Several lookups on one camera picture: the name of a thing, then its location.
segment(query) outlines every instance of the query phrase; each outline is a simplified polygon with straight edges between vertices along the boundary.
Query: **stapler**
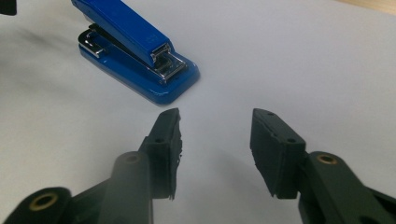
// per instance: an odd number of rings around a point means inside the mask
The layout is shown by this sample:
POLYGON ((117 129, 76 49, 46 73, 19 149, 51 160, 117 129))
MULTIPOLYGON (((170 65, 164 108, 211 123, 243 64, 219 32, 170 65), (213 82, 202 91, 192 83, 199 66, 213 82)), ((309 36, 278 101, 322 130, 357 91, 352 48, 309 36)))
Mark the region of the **stapler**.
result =
POLYGON ((81 54, 159 105, 172 103, 199 78, 195 63, 121 0, 72 0, 94 23, 78 37, 81 54))

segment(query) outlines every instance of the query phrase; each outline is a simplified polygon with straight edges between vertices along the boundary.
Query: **white table surface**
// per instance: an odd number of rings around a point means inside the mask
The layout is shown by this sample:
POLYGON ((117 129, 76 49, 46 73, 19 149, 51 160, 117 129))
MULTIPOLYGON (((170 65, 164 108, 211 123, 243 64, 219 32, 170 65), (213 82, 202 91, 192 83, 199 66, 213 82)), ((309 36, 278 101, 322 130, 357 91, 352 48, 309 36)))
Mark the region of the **white table surface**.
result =
POLYGON ((396 197, 396 16, 329 0, 124 2, 201 79, 154 105, 79 54, 89 23, 70 1, 19 1, 0 16, 0 221, 36 190, 76 195, 108 178, 173 107, 183 157, 156 223, 302 223, 297 200, 272 198, 254 166, 254 107, 396 197))

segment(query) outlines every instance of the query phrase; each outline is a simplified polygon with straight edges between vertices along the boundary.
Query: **blue stapler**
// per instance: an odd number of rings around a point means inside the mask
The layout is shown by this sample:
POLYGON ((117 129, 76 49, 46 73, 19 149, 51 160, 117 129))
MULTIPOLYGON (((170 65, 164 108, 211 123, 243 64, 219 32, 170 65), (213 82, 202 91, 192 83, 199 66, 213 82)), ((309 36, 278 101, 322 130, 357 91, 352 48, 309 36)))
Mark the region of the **blue stapler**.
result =
POLYGON ((78 37, 81 54, 155 104, 172 103, 199 78, 195 63, 121 0, 72 0, 93 22, 78 37))

